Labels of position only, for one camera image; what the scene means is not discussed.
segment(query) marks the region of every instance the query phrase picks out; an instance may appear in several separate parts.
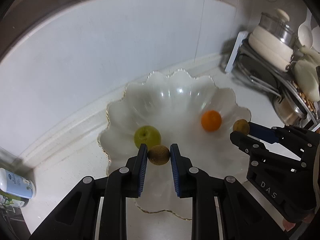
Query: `stainless steel pot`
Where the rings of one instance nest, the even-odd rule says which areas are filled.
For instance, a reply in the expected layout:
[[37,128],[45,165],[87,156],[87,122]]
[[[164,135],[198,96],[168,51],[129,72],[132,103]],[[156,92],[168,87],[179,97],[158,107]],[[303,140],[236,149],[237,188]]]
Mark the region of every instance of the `stainless steel pot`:
[[280,94],[281,98],[275,96],[273,99],[273,107],[278,117],[284,124],[299,126],[299,122],[306,119],[307,112],[286,88],[282,87]]
[[272,16],[266,12],[262,12],[259,26],[276,36],[282,43],[293,49],[298,37],[283,19]]

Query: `plastic bottle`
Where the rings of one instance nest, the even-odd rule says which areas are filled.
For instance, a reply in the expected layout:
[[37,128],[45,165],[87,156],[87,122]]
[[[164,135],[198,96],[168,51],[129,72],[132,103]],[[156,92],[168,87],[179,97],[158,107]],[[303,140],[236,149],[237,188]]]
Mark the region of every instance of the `plastic bottle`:
[[23,198],[33,198],[36,195],[36,188],[32,181],[4,168],[0,168],[0,189],[6,193]]

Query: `white glass bowl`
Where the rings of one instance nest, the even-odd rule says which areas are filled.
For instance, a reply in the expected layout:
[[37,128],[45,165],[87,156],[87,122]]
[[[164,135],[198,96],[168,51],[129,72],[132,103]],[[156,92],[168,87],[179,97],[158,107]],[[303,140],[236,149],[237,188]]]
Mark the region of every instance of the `white glass bowl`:
[[[210,109],[222,117],[215,132],[206,132],[201,126],[201,115]],[[109,157],[110,174],[137,155],[135,131],[152,125],[161,134],[161,144],[170,149],[177,143],[181,155],[190,158],[193,166],[210,176],[233,175],[244,182],[249,156],[231,143],[229,135],[236,120],[250,118],[250,111],[236,104],[234,91],[216,87],[210,76],[193,78],[183,69],[169,76],[152,72],[145,83],[128,84],[124,97],[107,106],[108,127],[98,136],[98,143]],[[191,199],[177,197],[170,161],[162,166],[148,162],[144,189],[136,203],[145,212],[167,210],[191,219]]]

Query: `white wall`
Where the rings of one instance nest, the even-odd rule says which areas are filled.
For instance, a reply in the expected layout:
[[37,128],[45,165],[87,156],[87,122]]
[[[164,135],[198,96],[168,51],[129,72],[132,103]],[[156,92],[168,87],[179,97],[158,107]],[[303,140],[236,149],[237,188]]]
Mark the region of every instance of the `white wall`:
[[220,0],[89,0],[60,12],[0,62],[0,146],[19,156],[114,88],[220,53],[234,16]]

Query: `bottle label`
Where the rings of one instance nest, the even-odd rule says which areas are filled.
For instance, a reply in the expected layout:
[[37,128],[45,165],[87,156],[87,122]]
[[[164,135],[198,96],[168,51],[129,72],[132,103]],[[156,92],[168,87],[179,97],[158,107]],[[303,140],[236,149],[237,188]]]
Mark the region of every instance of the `bottle label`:
[[29,180],[7,170],[5,172],[7,175],[7,193],[19,197],[32,198],[32,184]]
[[22,207],[24,205],[24,201],[0,195],[0,204],[3,206]]

